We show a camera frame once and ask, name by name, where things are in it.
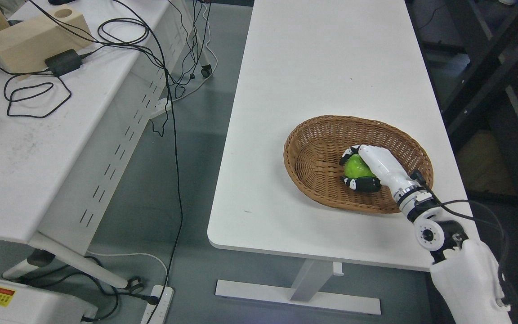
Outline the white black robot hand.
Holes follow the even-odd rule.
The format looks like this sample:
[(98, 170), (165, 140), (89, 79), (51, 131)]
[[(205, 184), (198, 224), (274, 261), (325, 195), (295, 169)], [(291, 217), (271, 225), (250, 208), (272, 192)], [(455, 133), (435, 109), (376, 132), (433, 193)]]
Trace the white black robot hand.
[(373, 145), (350, 146), (340, 158), (339, 164), (345, 166), (347, 161), (358, 154), (368, 166), (377, 180), (357, 180), (354, 177), (342, 176), (341, 180), (353, 190), (377, 189), (379, 185), (386, 186), (391, 196), (398, 201), (403, 195), (420, 187), (419, 183), (411, 179), (400, 162), (391, 154), (390, 150)]

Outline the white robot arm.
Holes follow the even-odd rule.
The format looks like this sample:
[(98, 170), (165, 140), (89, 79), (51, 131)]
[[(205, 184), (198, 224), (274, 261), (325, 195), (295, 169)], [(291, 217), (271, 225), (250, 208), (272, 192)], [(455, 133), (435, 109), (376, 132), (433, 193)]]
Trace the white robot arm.
[(442, 207), (421, 183), (397, 171), (386, 181), (393, 199), (414, 227), (419, 245), (433, 263), (430, 277), (457, 324), (509, 324), (510, 306), (499, 264), (487, 244), (471, 237), (456, 213)]

